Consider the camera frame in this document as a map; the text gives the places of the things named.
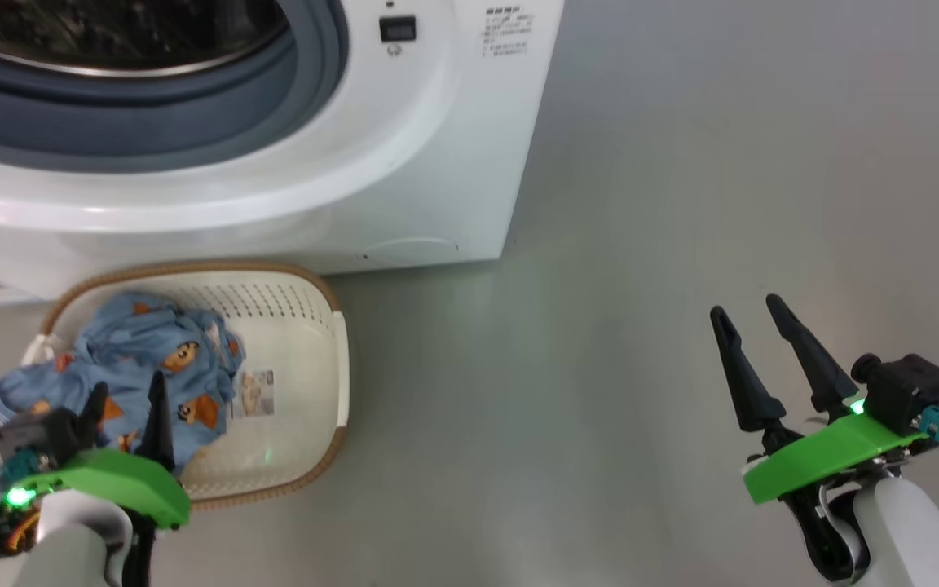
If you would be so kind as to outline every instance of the green led light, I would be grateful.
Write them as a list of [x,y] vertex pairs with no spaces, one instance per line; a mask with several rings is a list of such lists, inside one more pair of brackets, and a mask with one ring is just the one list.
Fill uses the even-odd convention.
[[23,508],[37,495],[34,491],[29,491],[23,487],[14,487],[7,493],[7,504],[14,508]]

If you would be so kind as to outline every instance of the cable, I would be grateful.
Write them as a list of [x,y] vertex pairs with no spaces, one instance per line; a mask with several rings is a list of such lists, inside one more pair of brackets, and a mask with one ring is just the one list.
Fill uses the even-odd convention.
[[14,528],[14,531],[10,534],[10,538],[7,539],[7,549],[9,549],[11,553],[15,553],[20,549],[21,538],[37,523],[38,515],[40,515],[38,512],[32,512],[29,517],[24,518],[24,521],[22,521],[18,527]]

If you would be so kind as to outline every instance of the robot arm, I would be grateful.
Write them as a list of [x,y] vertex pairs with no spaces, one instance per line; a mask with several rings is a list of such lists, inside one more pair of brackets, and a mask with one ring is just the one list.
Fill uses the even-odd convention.
[[148,398],[134,454],[94,446],[107,400],[102,383],[79,416],[61,408],[0,427],[0,558],[27,553],[16,586],[148,585],[157,531],[186,525],[191,505],[171,474],[161,373]]
[[763,431],[764,453],[744,469],[750,497],[789,506],[813,567],[834,585],[939,586],[939,510],[899,479],[913,456],[939,446],[939,368],[917,355],[890,364],[865,355],[853,379],[868,384],[868,397],[846,408],[857,386],[780,297],[768,296],[767,306],[828,427],[805,437],[783,426],[785,408],[763,387],[726,312],[713,308],[738,426]]

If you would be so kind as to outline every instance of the washing machine door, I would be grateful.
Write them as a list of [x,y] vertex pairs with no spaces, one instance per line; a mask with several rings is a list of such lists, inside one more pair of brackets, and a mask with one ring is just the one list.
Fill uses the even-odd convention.
[[443,122],[455,26],[428,0],[0,0],[0,226],[199,230],[349,196]]

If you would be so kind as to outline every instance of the blue pajamas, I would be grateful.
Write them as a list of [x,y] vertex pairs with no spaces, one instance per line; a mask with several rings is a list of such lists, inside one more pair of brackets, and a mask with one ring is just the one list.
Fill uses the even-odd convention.
[[232,379],[245,359],[238,337],[212,311],[180,311],[166,298],[119,294],[75,339],[74,350],[0,380],[0,423],[19,412],[68,408],[79,413],[98,382],[108,384],[100,445],[127,452],[140,446],[156,371],[165,374],[175,474],[198,449],[227,431]]

